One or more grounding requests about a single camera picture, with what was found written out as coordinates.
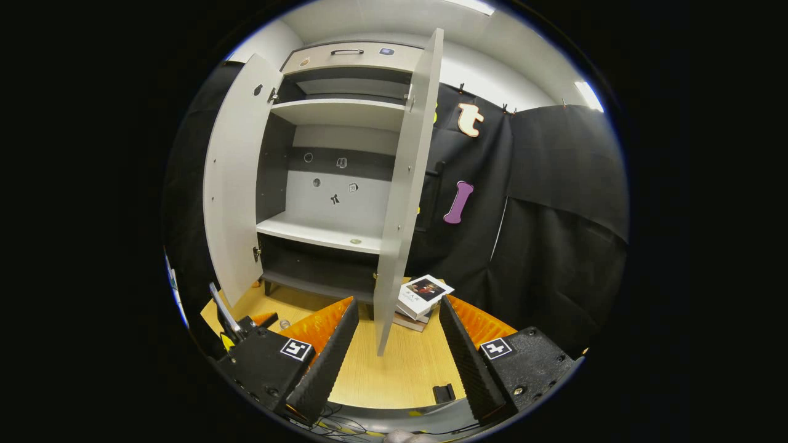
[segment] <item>book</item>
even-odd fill
[[[440,298],[454,289],[431,275],[419,277],[400,287],[396,306],[408,317],[417,319],[429,312]]]
[[[395,307],[394,307],[394,311],[395,311],[395,312],[399,312],[400,314],[402,314],[402,315],[406,315],[406,316],[407,316],[407,314],[405,314],[405,311],[403,311],[402,309],[400,309],[400,307],[399,307],[399,306],[395,306]],[[424,314],[424,315],[422,315],[422,316],[420,316],[420,317],[416,318],[416,320],[415,320],[415,321],[417,321],[417,322],[421,322],[421,323],[425,323],[425,324],[426,324],[427,322],[429,322],[429,317],[430,317],[430,316],[433,314],[433,311],[435,311],[435,307],[434,307],[434,306],[433,306],[433,309],[430,309],[430,310],[429,310],[429,312],[427,312],[426,314]]]
[[[422,332],[424,328],[426,328],[427,324],[424,322],[420,322],[418,320],[414,320],[407,315],[402,315],[399,312],[394,312],[394,323],[400,326],[405,326],[406,328],[410,328],[412,330]]]

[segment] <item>black block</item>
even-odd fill
[[[354,298],[334,329],[334,333],[331,334],[323,352],[288,396],[289,417],[308,426],[318,420],[325,402],[331,395],[336,376],[340,373],[358,324],[359,307]]]
[[[538,401],[574,365],[566,352],[534,327],[484,343],[478,353],[517,411]]]
[[[435,395],[435,404],[446,403],[457,399],[454,395],[454,388],[452,388],[451,383],[446,386],[433,386],[433,394]]]
[[[295,355],[286,348],[298,349]],[[257,328],[246,340],[217,362],[252,399],[263,407],[284,413],[284,399],[296,386],[314,358],[314,347],[267,329]]]
[[[446,297],[440,300],[440,325],[443,327],[448,347],[463,382],[470,410],[476,420],[482,421],[506,404],[504,395],[487,370],[484,361],[468,337],[454,307]]]

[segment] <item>drawer handle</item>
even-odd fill
[[[331,51],[331,55],[336,55],[337,52],[345,52],[345,51],[351,51],[351,52],[355,52],[355,53],[358,53],[358,54],[364,54],[364,50],[363,49],[338,49],[338,50]]]

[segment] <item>cabinet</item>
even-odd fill
[[[203,181],[208,248],[231,305],[260,275],[353,295],[374,307],[382,355],[418,212],[442,50],[437,29],[423,49],[330,43],[294,51],[281,70],[250,58],[214,122]]]

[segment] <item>cabinet door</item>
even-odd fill
[[[424,185],[433,116],[438,97],[440,60],[443,56],[443,29],[436,29],[418,59],[411,78],[410,93],[397,145],[394,174],[388,193],[383,226],[381,257],[377,264],[374,293],[375,341],[383,355],[394,319],[394,307],[411,249],[418,200]]]
[[[203,180],[208,251],[230,306],[262,274],[255,256],[255,185],[262,134],[282,74],[255,54],[232,82],[210,134]]]

